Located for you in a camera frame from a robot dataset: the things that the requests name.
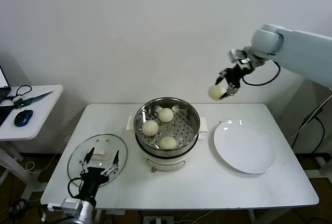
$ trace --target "perforated steamer tray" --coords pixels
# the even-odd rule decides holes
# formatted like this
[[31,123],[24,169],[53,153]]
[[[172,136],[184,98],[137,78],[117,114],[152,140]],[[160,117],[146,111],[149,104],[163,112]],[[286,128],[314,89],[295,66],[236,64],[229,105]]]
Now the perforated steamer tray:
[[[174,112],[171,122],[159,120],[158,112],[170,108]],[[142,125],[148,120],[158,123],[158,133],[152,137],[145,136]],[[161,158],[174,158],[185,154],[196,143],[200,128],[200,118],[195,108],[189,103],[172,97],[158,98],[142,106],[134,117],[134,131],[139,146],[150,155]],[[177,147],[161,149],[160,141],[164,137],[173,137]]]
[[137,137],[146,145],[150,145],[154,149],[159,149],[160,147],[160,140],[163,137],[173,137],[177,142],[177,147],[181,148],[183,146],[188,145],[190,142],[196,139],[199,127],[192,119],[190,115],[186,113],[185,110],[177,109],[172,107],[174,112],[174,118],[171,122],[165,123],[159,120],[158,112],[162,108],[155,109],[155,111],[151,114],[145,116],[147,120],[154,120],[158,123],[159,130],[158,133],[153,136],[149,137],[142,133],[142,125],[145,122],[143,119],[138,124],[138,133]]

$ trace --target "steamed bun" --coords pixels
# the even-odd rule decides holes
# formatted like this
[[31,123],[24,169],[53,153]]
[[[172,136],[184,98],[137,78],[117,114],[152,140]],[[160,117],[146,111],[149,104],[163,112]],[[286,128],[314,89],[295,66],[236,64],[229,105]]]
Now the steamed bun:
[[209,88],[208,94],[211,99],[215,101],[220,101],[220,97],[226,93],[226,89],[223,87],[220,87],[219,85],[213,85]]
[[162,122],[170,122],[174,118],[174,113],[169,108],[163,108],[158,112],[158,117]]
[[160,149],[171,150],[176,148],[176,140],[172,137],[163,137],[160,141]]
[[159,126],[156,121],[148,120],[142,125],[142,132],[146,136],[154,136],[157,134]]

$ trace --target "blue mouse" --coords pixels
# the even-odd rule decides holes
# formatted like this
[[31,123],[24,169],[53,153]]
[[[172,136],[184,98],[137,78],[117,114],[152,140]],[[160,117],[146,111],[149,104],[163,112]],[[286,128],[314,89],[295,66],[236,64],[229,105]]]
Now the blue mouse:
[[31,119],[32,114],[33,114],[32,110],[23,110],[19,112],[15,117],[14,124],[17,127],[25,126]]

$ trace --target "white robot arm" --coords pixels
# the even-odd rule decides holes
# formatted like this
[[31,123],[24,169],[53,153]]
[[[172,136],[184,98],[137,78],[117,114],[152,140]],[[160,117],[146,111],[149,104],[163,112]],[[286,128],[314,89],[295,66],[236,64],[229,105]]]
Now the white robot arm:
[[[209,89],[209,96],[221,100],[234,95],[240,87],[240,79],[267,60],[332,88],[331,55],[331,37],[265,24],[254,33],[251,46],[229,51],[230,61],[236,65],[219,73],[215,86]],[[216,86],[224,78],[229,86],[227,90]]]

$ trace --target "floor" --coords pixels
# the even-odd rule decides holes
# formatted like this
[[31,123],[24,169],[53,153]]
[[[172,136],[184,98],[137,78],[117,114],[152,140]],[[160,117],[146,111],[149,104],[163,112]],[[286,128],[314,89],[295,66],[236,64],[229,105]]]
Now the floor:
[[[42,158],[42,157],[25,157],[21,163],[23,166],[29,161],[34,161],[36,163],[36,169],[43,169],[50,161],[51,158]],[[52,175],[53,170],[55,169],[59,158],[54,158],[50,166],[44,170],[39,180],[42,182],[47,182]],[[301,162],[304,169],[316,169],[318,165],[313,159],[305,159]],[[0,167],[0,175],[3,173],[4,169]],[[8,217],[8,201],[11,192],[11,178],[13,178],[13,191],[11,196],[11,203],[20,199],[20,196],[24,190],[24,183],[22,183],[15,176],[11,177],[8,175],[5,181],[0,186],[1,192],[1,201],[0,201],[0,224],[10,223],[9,221],[3,222]],[[311,183],[315,188],[316,192],[320,197],[320,203],[316,206],[311,207],[300,207],[296,208],[296,211],[300,214],[306,222],[309,221],[312,217],[318,217],[325,219],[326,223],[332,223],[332,187],[326,179],[311,179]],[[17,221],[16,224],[29,223],[29,224],[39,224],[40,217],[38,214],[39,199],[42,196],[41,193],[34,193],[29,201],[29,207],[32,207],[28,210],[27,214]],[[264,213],[266,210],[256,211],[256,215]],[[105,215],[101,216],[100,223],[104,222],[107,224],[140,224],[141,219],[144,216],[174,216],[175,220],[196,220],[198,217],[207,214],[209,211],[127,211],[125,215]],[[55,221],[62,217],[60,212],[48,213],[47,221]],[[305,223],[294,211],[289,211],[284,214],[282,217],[273,222],[273,224],[303,224]],[[184,221],[184,224],[191,224],[190,221]],[[207,223],[250,223],[250,218],[248,211],[213,211],[206,216],[199,219],[198,224],[207,224]],[[311,224],[315,223],[324,223],[321,220],[315,220]]]

